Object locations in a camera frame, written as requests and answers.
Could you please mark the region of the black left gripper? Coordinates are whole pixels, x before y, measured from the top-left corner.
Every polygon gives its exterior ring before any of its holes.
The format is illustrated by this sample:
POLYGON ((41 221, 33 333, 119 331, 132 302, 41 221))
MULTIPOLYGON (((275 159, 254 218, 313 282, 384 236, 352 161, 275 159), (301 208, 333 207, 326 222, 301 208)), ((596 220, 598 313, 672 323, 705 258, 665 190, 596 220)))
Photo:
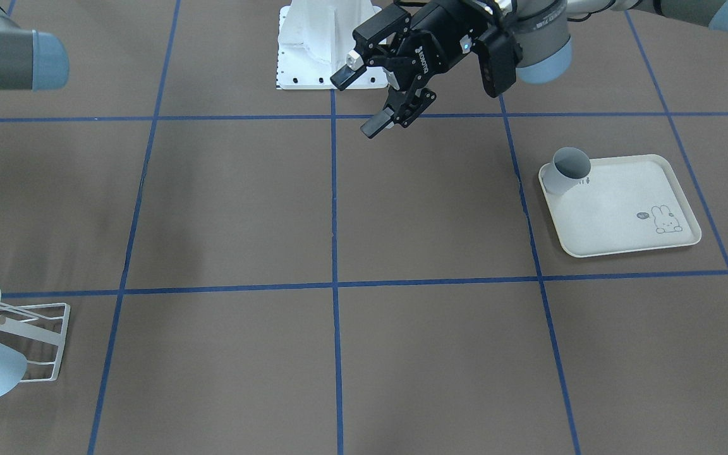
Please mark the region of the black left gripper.
POLYGON ((447 73, 469 54, 476 54, 483 89, 491 98, 516 82, 523 57, 514 36, 515 2, 394 1, 352 31, 355 46, 331 77, 336 90, 346 90, 370 68, 387 78, 387 98, 361 127, 369 139, 393 126, 408 127, 436 93, 434 76, 447 73))

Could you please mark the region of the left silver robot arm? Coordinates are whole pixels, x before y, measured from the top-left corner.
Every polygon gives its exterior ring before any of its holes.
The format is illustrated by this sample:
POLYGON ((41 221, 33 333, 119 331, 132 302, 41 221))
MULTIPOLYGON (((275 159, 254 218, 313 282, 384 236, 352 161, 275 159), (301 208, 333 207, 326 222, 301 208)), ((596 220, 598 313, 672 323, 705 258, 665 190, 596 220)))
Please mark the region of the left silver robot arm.
POLYGON ((382 102, 355 95, 348 109, 373 109, 369 138, 422 116, 497 113, 506 92, 567 74, 579 41, 609 39, 610 54, 610 26, 629 13, 728 33, 728 1, 392 1, 348 33, 331 83, 384 78, 382 102))

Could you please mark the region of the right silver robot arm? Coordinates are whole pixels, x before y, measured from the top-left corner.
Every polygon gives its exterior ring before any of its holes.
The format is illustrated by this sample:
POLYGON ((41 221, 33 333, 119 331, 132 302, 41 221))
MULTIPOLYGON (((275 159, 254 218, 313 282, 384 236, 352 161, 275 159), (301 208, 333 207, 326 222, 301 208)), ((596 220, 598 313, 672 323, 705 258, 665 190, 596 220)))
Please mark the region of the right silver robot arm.
POLYGON ((65 87, 70 58, 57 35, 24 28, 0 3, 0 92, 40 92, 65 87))

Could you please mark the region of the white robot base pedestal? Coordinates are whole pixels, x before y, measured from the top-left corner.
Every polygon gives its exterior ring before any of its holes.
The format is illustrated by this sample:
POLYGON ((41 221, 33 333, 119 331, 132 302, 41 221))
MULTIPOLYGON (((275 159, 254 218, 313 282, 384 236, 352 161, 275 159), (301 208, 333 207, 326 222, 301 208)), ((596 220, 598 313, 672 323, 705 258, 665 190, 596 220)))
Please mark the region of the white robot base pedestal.
POLYGON ((292 1, 279 11, 276 89, 331 90, 352 31, 381 11, 370 1, 292 1))

